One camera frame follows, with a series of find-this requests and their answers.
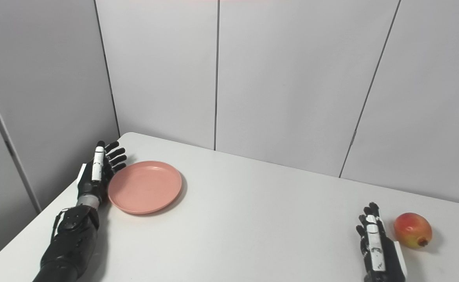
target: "robotic hand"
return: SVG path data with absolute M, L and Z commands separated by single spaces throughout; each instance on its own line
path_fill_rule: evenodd
M 362 225 L 356 230 L 361 237 L 360 249 L 367 271 L 364 282 L 405 282 L 407 267 L 400 243 L 386 236 L 379 207 L 372 202 L 363 211 L 365 214 L 359 216 Z
M 115 141 L 105 147 L 99 141 L 94 158 L 81 166 L 77 205 L 63 209 L 56 216 L 50 245 L 33 282 L 74 282 L 85 272 L 97 242 L 97 209 L 107 198 L 111 178 L 126 166 L 125 149 L 118 148 L 119 145 Z

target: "robot finger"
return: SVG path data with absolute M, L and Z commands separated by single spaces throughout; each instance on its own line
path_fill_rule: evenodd
M 113 170 L 113 173 L 117 173 L 118 171 L 120 171 L 121 169 L 125 168 L 127 165 L 124 164 L 124 163 L 120 163 L 120 164 L 117 164 L 116 166 L 114 166 L 112 168 Z
M 124 162 L 127 159 L 126 155 L 120 155 L 114 159 L 111 160 L 110 164 L 111 166 L 116 166 L 117 164 Z
M 106 148 L 104 148 L 104 150 L 106 150 L 106 154 L 109 154 L 109 152 L 111 152 L 118 146 L 120 146 L 120 143 L 118 141 L 114 141 L 114 142 L 109 143 L 109 145 L 107 145 Z
M 125 148 L 119 148 L 114 150 L 113 152 L 110 152 L 107 154 L 108 159 L 114 159 L 115 157 L 118 157 L 119 155 L 122 155 L 125 153 Z
M 363 208 L 363 212 L 366 214 L 366 215 L 373 215 L 374 213 L 372 212 L 372 209 L 369 208 L 369 207 L 364 207 Z

